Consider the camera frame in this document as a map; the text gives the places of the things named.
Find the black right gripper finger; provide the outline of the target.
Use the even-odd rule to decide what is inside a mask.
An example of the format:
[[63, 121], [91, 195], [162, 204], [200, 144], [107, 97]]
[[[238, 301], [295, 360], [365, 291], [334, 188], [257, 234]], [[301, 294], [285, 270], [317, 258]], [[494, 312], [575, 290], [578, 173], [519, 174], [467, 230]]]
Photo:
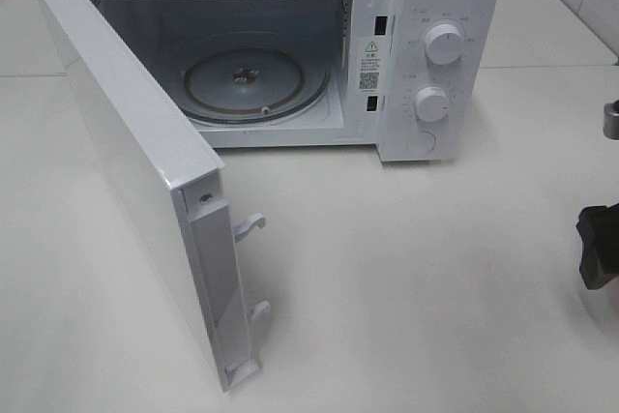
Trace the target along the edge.
[[618, 277], [618, 206], [588, 206], [578, 215], [576, 230], [582, 241], [579, 265], [589, 290]]

